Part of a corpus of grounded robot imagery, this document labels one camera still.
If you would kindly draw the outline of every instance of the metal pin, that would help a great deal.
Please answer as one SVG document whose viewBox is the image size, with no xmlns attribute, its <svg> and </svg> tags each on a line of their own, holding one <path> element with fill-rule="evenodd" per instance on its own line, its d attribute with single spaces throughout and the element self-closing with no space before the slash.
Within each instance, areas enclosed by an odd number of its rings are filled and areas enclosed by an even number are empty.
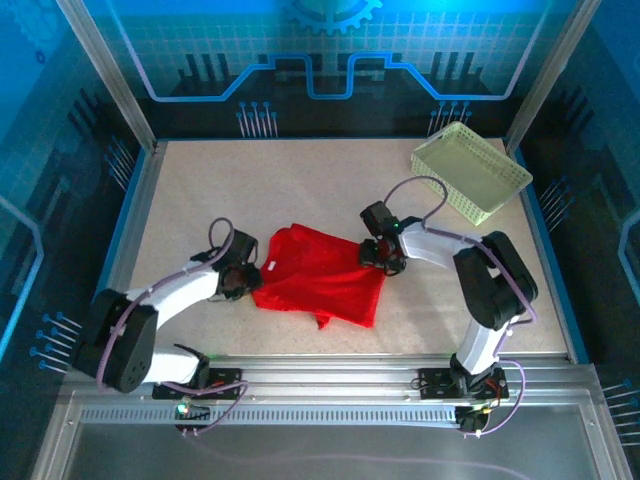
<svg viewBox="0 0 640 480">
<path fill-rule="evenodd" d="M 562 200 L 564 196 L 570 191 L 571 191 L 571 188 L 565 187 L 564 190 L 558 193 L 558 196 L 554 200 L 549 201 L 544 207 L 542 207 L 542 214 L 544 215 L 545 213 L 548 213 L 549 209 L 551 209 L 556 203 Z"/>
<path fill-rule="evenodd" d="M 266 117 L 267 117 L 267 125 L 269 126 L 269 136 L 273 137 L 273 131 L 271 130 L 271 115 L 269 115 L 269 106 L 271 104 L 269 102 L 263 102 L 262 106 L 264 107 L 266 113 Z"/>
<path fill-rule="evenodd" d="M 249 135 L 249 122 L 247 121 L 247 111 L 244 109 L 244 107 L 246 107 L 247 104 L 244 102 L 240 102 L 238 103 L 238 106 L 242 109 L 242 117 L 244 118 L 244 127 L 247 131 L 247 135 Z"/>
<path fill-rule="evenodd" d="M 117 168 L 117 162 L 114 162 L 113 160 L 111 160 L 109 158 L 109 155 L 107 155 L 106 153 L 102 156 L 102 159 L 107 162 L 110 166 L 111 169 L 113 170 L 114 174 L 117 175 L 118 179 L 123 183 L 126 184 L 127 182 L 127 178 L 125 177 L 125 175 L 122 173 L 122 171 Z"/>
<path fill-rule="evenodd" d="M 276 134 L 276 138 L 278 138 L 278 114 L 276 112 L 271 112 L 271 118 L 273 119 L 273 131 Z"/>
<path fill-rule="evenodd" d="M 47 352 L 47 353 L 57 353 L 58 355 L 62 355 L 63 357 L 68 357 L 69 356 L 69 354 L 67 352 L 63 352 L 62 350 L 58 350 L 57 348 L 55 348 L 50 343 L 47 343 L 44 346 L 44 351 Z"/>
<path fill-rule="evenodd" d="M 55 338 L 51 338 L 48 335 L 45 335 L 42 330 L 38 330 L 36 332 L 36 338 L 38 340 L 40 340 L 41 338 L 44 338 L 45 340 L 49 340 L 50 342 L 53 342 L 56 345 L 60 345 L 61 347 L 68 348 L 69 350 L 71 350 L 71 348 L 72 348 L 71 345 L 67 345 L 66 343 L 63 343 L 60 340 L 56 340 Z"/>
<path fill-rule="evenodd" d="M 119 186 L 123 191 L 125 191 L 125 192 L 127 191 L 127 187 L 125 187 L 125 186 L 124 186 L 124 183 L 122 183 L 122 180 L 120 180 L 120 177 L 118 177 L 118 176 L 115 174 L 115 172 L 114 172 L 113 168 L 110 168 L 110 169 L 109 169 L 109 176 L 110 176 L 111 178 L 113 178 L 113 179 L 116 181 L 116 183 L 118 184 L 118 186 Z"/>
<path fill-rule="evenodd" d="M 549 223 L 549 221 L 556 216 L 556 214 L 561 211 L 564 207 L 567 206 L 567 202 L 564 201 L 564 198 L 557 203 L 556 206 L 554 206 L 552 209 L 550 209 L 548 212 L 544 212 L 544 221 L 546 223 Z"/>
<path fill-rule="evenodd" d="M 120 150 L 122 155 L 124 155 L 125 158 L 127 158 L 127 160 L 129 160 L 129 163 L 133 167 L 136 164 L 136 161 L 131 156 L 131 154 L 129 153 L 129 150 L 127 150 L 127 147 L 125 147 L 124 142 L 122 140 L 118 140 L 115 135 L 113 135 L 111 138 L 113 138 L 115 140 L 116 146 L 118 147 L 118 150 Z"/>
<path fill-rule="evenodd" d="M 567 203 L 562 202 L 562 207 L 560 209 L 554 210 L 553 214 L 549 214 L 547 216 L 547 223 L 553 223 L 560 215 L 564 214 L 573 203 L 575 203 L 575 198 L 571 197 Z"/>
<path fill-rule="evenodd" d="M 31 347 L 31 349 L 29 350 L 29 356 L 31 357 L 39 356 L 42 358 L 46 358 L 47 360 L 51 360 L 52 362 L 59 362 L 59 363 L 62 363 L 63 365 L 69 366 L 67 362 L 64 362 L 56 357 L 52 357 L 51 355 L 47 355 L 45 353 L 39 352 L 36 347 Z"/>
<path fill-rule="evenodd" d="M 558 220 L 556 220 L 556 222 L 549 227 L 549 233 L 553 232 L 558 227 L 558 225 L 560 225 L 567 218 L 567 216 L 568 216 L 567 212 L 564 212 L 560 216 L 560 218 L 558 218 Z"/>
<path fill-rule="evenodd" d="M 630 415 L 639 415 L 639 414 L 640 414 L 640 410 L 635 411 L 635 412 L 618 413 L 616 415 L 611 415 L 611 418 L 628 417 Z"/>
<path fill-rule="evenodd" d="M 67 317 L 64 316 L 64 313 L 62 312 L 56 313 L 56 320 L 64 320 L 65 322 L 70 323 L 74 327 L 82 328 L 82 325 L 74 322 L 73 320 L 69 320 Z"/>
<path fill-rule="evenodd" d="M 253 123 L 253 112 L 247 113 L 247 117 L 249 117 L 249 123 L 251 124 L 251 133 L 253 134 L 253 138 L 258 138 L 256 135 L 256 126 Z"/>
<path fill-rule="evenodd" d="M 616 423 L 614 427 L 630 427 L 631 425 L 640 425 L 640 420 L 636 420 L 635 422 Z"/>
<path fill-rule="evenodd" d="M 258 137 L 262 137 L 262 131 L 260 130 L 260 122 L 258 121 L 258 102 L 251 102 L 251 106 L 253 107 L 253 113 L 256 118 L 256 127 L 258 127 Z"/>
<path fill-rule="evenodd" d="M 557 180 L 554 178 L 553 180 L 551 180 L 551 183 L 549 184 L 549 186 L 545 189 L 544 192 L 542 192 L 540 194 L 540 198 L 538 199 L 538 201 L 542 200 L 543 198 L 545 198 L 547 196 L 547 194 L 552 191 L 551 189 L 553 187 L 555 187 L 557 185 Z"/>
<path fill-rule="evenodd" d="M 462 113 L 460 114 L 460 118 L 465 117 L 465 113 L 467 112 L 467 107 L 469 105 L 471 105 L 471 102 L 468 100 L 465 100 L 464 102 L 462 102 Z"/>
<path fill-rule="evenodd" d="M 45 314 L 42 316 L 42 321 L 43 321 L 44 323 L 53 323 L 54 325 L 57 325 L 58 327 L 62 328 L 63 330 L 66 330 L 67 332 L 71 332 L 71 333 L 73 333 L 74 335 L 78 335 L 78 332 L 76 332 L 75 330 L 73 330 L 73 329 L 71 329 L 71 328 L 67 327 L 66 325 L 61 324 L 60 322 L 56 322 L 53 318 L 51 318 L 51 317 L 49 316 L 49 314 L 48 314 L 48 313 L 45 313 Z"/>
<path fill-rule="evenodd" d="M 542 195 L 540 195 L 540 198 L 538 198 L 538 202 L 542 204 L 543 200 L 546 201 L 549 198 L 549 195 L 555 192 L 566 181 L 567 181 L 566 175 L 563 175 L 562 177 L 560 177 L 560 180 L 557 182 L 556 180 L 553 180 L 551 182 L 551 185 L 549 185 L 549 187 L 547 187 L 547 189 L 542 193 Z"/>
<path fill-rule="evenodd" d="M 262 122 L 262 131 L 264 132 L 263 137 L 267 138 L 267 125 L 264 123 L 264 117 L 265 117 L 265 113 L 264 112 L 260 112 L 260 121 Z"/>
<path fill-rule="evenodd" d="M 436 112 L 435 110 L 433 110 L 431 112 L 431 120 L 429 120 L 429 128 L 427 129 L 427 137 L 429 135 L 431 135 L 431 128 L 433 127 L 433 120 L 436 118 L 436 115 L 438 114 L 438 112 Z"/>
<path fill-rule="evenodd" d="M 126 187 L 129 184 L 129 178 L 127 177 L 124 169 L 120 167 L 118 165 L 118 162 L 116 162 L 115 160 L 111 162 L 111 169 L 113 170 L 113 173 L 118 176 L 122 184 Z"/>
<path fill-rule="evenodd" d="M 440 108 L 438 109 L 438 116 L 436 117 L 436 131 L 438 130 L 438 124 L 440 123 L 440 114 L 442 113 L 442 109 L 447 104 L 447 102 L 441 101 Z"/>
<path fill-rule="evenodd" d="M 456 102 L 455 100 L 453 102 L 451 102 L 451 111 L 449 112 L 449 118 L 447 119 L 447 125 L 449 125 L 451 123 L 451 116 L 453 115 L 453 109 L 456 108 L 458 106 L 458 102 Z"/>
<path fill-rule="evenodd" d="M 447 121 L 447 118 L 449 117 L 449 112 L 447 112 L 446 110 L 442 111 L 442 122 L 440 124 L 440 127 L 438 128 L 438 130 L 442 130 L 444 128 L 444 122 Z"/>
<path fill-rule="evenodd" d="M 638 402 L 638 399 L 636 397 L 633 397 L 631 400 L 629 400 L 628 402 L 625 403 L 618 403 L 617 405 L 611 405 L 609 407 L 609 410 L 613 410 L 614 408 L 620 408 L 620 407 L 633 407 L 633 408 L 638 408 L 638 405 L 640 405 L 640 402 Z"/>
<path fill-rule="evenodd" d="M 129 165 L 129 162 L 127 162 L 127 159 L 124 158 L 121 153 L 116 152 L 112 145 L 109 145 L 107 148 L 109 149 L 113 157 L 117 160 L 116 163 L 122 166 L 123 170 L 127 172 L 128 176 L 131 176 L 133 174 L 133 169 L 131 168 L 131 165 Z"/>
<path fill-rule="evenodd" d="M 51 327 L 51 335 L 54 336 L 54 337 L 55 336 L 62 337 L 65 340 L 69 340 L 72 343 L 76 342 L 75 338 L 71 338 L 70 336 L 65 335 L 64 333 L 60 332 L 56 327 Z"/>
<path fill-rule="evenodd" d="M 614 398 L 626 397 L 627 395 L 633 395 L 634 393 L 640 393 L 640 390 L 632 390 L 630 392 L 619 393 L 618 395 L 613 395 L 611 397 L 607 397 L 607 401 L 613 400 Z"/>
<path fill-rule="evenodd" d="M 38 368 L 40 370 L 44 370 L 45 368 L 48 368 L 49 370 L 53 370 L 55 372 L 60 372 L 63 374 L 66 374 L 67 371 L 66 370 L 62 370 L 61 368 L 58 367 L 54 367 L 52 365 L 49 365 L 47 362 L 45 362 L 44 360 L 40 360 L 40 363 L 38 363 Z"/>
<path fill-rule="evenodd" d="M 242 138 L 247 138 L 244 133 L 244 127 L 242 126 L 242 113 L 236 113 L 236 118 L 238 119 L 238 124 L 240 125 L 240 132 L 242 133 Z"/>
</svg>

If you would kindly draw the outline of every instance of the aluminum frame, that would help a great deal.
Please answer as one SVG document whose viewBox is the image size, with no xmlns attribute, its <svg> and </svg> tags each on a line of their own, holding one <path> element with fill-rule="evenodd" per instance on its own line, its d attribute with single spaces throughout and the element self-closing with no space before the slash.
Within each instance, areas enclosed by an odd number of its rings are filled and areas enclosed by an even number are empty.
<svg viewBox="0 0 640 480">
<path fill-rule="evenodd" d="M 522 405 L 578 407 L 600 478 L 632 479 L 593 365 L 574 365 L 562 356 L 530 355 L 517 358 L 522 362 L 527 375 L 527 390 Z M 251 382 L 251 389 L 239 408 L 244 406 L 245 409 L 258 411 L 266 411 L 273 406 L 282 406 L 284 409 L 300 406 L 319 409 L 335 405 L 353 410 L 377 405 L 386 406 L 388 410 L 408 405 L 429 408 L 465 404 L 420 400 L 418 392 L 408 384 L 415 377 L 417 368 L 446 365 L 447 357 L 421 355 L 291 355 L 224 357 L 211 361 L 211 366 L 214 367 L 243 369 L 244 378 Z M 506 366 L 505 370 L 514 393 L 504 404 L 512 405 L 515 391 L 519 389 L 521 382 L 517 369 Z M 74 439 L 82 424 L 83 411 L 100 406 L 107 411 L 116 412 L 113 416 L 115 420 L 106 418 L 102 423 L 121 424 L 117 412 L 131 410 L 132 407 L 145 411 L 157 410 L 159 405 L 175 405 L 175 402 L 151 399 L 151 386 L 139 388 L 129 395 L 115 392 L 104 395 L 97 391 L 93 379 L 79 372 L 70 372 L 67 380 L 61 390 L 32 479 L 64 478 L 64 472 L 73 460 Z"/>
<path fill-rule="evenodd" d="M 123 234 L 113 264 L 100 289 L 112 288 L 119 292 L 129 289 L 166 150 L 167 142 L 160 141 L 154 151 L 147 152 L 143 159 L 142 171 L 127 212 Z"/>
<path fill-rule="evenodd" d="M 581 0 L 562 27 L 558 39 L 551 48 L 538 76 L 527 93 L 518 113 L 507 132 L 507 155 L 515 155 L 520 142 L 529 130 L 542 104 L 556 80 L 567 66 L 571 54 L 575 50 L 582 35 L 591 23 L 602 0 Z"/>
<path fill-rule="evenodd" d="M 153 131 L 87 7 L 82 0 L 56 2 L 136 139 L 142 148 L 152 152 L 156 144 Z"/>
</svg>

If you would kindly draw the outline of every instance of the gear logo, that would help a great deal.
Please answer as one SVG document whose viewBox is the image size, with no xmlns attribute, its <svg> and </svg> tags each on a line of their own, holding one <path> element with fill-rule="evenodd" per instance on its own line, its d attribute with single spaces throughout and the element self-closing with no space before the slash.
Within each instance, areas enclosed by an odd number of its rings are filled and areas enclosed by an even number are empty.
<svg viewBox="0 0 640 480">
<path fill-rule="evenodd" d="M 371 20 L 371 11 L 382 7 L 380 0 L 287 0 L 284 11 L 289 20 L 313 33 L 347 33 L 347 27 L 359 28 L 362 20 Z"/>
<path fill-rule="evenodd" d="M 55 38 L 58 15 L 54 0 L 5 0 L 3 3 L 36 48 L 44 49 Z"/>
</svg>

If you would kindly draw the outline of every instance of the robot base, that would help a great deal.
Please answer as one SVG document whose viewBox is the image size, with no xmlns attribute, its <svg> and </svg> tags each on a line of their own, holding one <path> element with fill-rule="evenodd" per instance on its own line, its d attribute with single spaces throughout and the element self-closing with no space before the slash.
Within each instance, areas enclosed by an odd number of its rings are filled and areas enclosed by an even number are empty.
<svg viewBox="0 0 640 480">
<path fill-rule="evenodd" d="M 208 378 L 205 381 L 206 387 L 230 385 L 242 380 L 242 370 L 239 368 L 210 368 Z M 212 393 L 209 395 L 198 395 L 194 400 L 235 400 L 240 396 L 242 387 L 231 388 L 223 392 Z M 153 387 L 152 397 L 154 400 L 182 400 L 184 393 L 177 392 L 164 385 L 156 385 Z"/>
<path fill-rule="evenodd" d="M 487 383 L 491 380 L 500 392 L 500 399 L 509 398 L 509 387 L 501 368 L 494 368 L 493 372 L 481 382 L 477 387 L 465 394 L 457 385 L 450 368 L 420 368 L 418 377 L 412 382 L 412 387 L 420 390 L 421 400 L 493 400 L 498 398 L 498 392 Z"/>
</svg>

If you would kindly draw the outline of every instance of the enclosure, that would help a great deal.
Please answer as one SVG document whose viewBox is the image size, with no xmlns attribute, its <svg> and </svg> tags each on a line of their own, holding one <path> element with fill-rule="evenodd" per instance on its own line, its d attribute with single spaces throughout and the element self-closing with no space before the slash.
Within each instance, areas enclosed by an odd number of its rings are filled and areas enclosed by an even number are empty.
<svg viewBox="0 0 640 480">
<path fill-rule="evenodd" d="M 620 0 L 1 2 L 0 476 L 633 478 L 638 19 Z M 455 122 L 533 176 L 477 227 L 450 205 L 432 219 L 506 233 L 537 284 L 538 320 L 504 344 L 527 382 L 505 365 L 492 424 L 526 394 L 499 432 L 428 428 L 464 402 L 410 387 L 471 318 L 458 275 L 427 262 L 384 280 L 374 328 L 251 296 L 180 313 L 157 345 L 250 385 L 202 438 L 153 385 L 105 394 L 68 368 L 97 293 L 179 271 L 216 217 L 258 240 L 259 266 L 292 224 L 362 242 L 360 212 Z M 439 201 L 412 182 L 389 205 Z"/>
</svg>

